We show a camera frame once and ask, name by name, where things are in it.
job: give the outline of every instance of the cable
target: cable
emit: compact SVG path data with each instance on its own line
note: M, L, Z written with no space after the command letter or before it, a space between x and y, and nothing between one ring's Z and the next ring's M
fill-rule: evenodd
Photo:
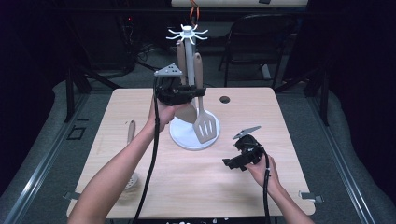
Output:
M140 212L142 211L143 208L143 203L145 202L146 195L149 189L149 180L152 175L152 171L154 170L154 165L155 161L157 158L157 151L158 151L158 142L160 139L160 115L158 112L158 101L157 101L157 92L156 92L156 84L157 84L157 77L154 78L154 109L155 109L155 130L154 130L154 146L152 149L152 157L151 157L151 165L148 168L148 176L146 178L146 183L145 187L143 188L143 194L142 198L140 199L139 206L137 207L136 214L134 215L134 221L133 224L137 223L137 220L139 219Z
M139 62L139 61L137 61L136 63L142 65L143 67L148 68L148 69L151 70L151 71L158 71L158 70L161 69L161 68L159 68L159 67L153 67L153 66L151 66L151 65L149 65L149 64L142 63L142 62Z
M198 4L196 4L194 0L190 0L190 2L191 2L190 21L191 21L191 25L195 26L198 24L198 20L199 20L199 6ZM197 9L196 18L193 17L193 12L195 9Z
M270 177L270 162L268 159L268 155L267 153L263 152L264 156L265 156L265 174L264 174L264 183L262 186L262 200L264 203L264 213L265 213L265 222L264 223L268 223L271 224L271 218L270 218L270 211L268 209L268 179Z

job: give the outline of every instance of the spatula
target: spatula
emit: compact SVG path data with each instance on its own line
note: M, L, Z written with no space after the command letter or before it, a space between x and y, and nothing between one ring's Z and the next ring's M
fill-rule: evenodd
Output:
M204 74L202 58L199 53L195 53L194 55L194 73L197 88L202 88L204 86ZM204 100L202 96L198 97L198 108L199 114L197 120L193 124L193 128L199 142L202 144L217 136L217 128L215 117L206 113L204 110Z
M183 73L181 76L181 84L186 85L187 69L186 69L186 52L184 50L183 41L178 40L177 45L177 65L180 71ZM188 104L186 107L179 109L175 116L178 119L184 120L188 123L194 123L197 120L197 109L192 103Z

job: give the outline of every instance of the chair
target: chair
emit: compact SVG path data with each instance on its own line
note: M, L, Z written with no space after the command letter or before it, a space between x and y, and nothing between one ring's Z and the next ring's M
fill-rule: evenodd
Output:
M276 64L275 87L285 42L296 25L288 15L252 14L238 19L228 33L219 71L225 59L224 87L227 87L230 64Z

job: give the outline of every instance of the wooden spatula handle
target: wooden spatula handle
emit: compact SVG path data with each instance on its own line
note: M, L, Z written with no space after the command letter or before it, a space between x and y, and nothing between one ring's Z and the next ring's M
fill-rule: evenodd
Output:
M195 73L195 85L197 88L202 88L204 86L204 75L203 75L203 65L200 53L195 53L194 55L194 73Z
M176 44L177 52L177 65L180 71L183 73L181 77L181 84L186 85L187 81L187 68L186 68L186 50L184 49L183 41L178 40Z

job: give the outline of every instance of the wooden table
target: wooden table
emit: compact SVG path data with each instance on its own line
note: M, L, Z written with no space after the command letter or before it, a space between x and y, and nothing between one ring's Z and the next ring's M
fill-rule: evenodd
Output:
M142 129L151 96L151 89L113 92L76 192L82 192L93 175L125 147L132 119L136 122L136 133ZM222 103L221 96L230 97L230 103ZM218 140L204 150L189 151L177 146L169 128L165 128L160 134L157 161L141 218L262 217L262 188L249 171L230 170L222 162L240 153L233 146L236 141L233 136L258 125L262 127L251 135L276 159L282 185L308 215L315 212L312 202L298 196L299 190L309 189L272 89L208 88L204 106L219 119ZM136 168L139 180L132 199L119 200L108 218L134 216L149 169L152 145ZM67 215L75 203L70 203ZM269 208L271 216L281 216L271 199Z

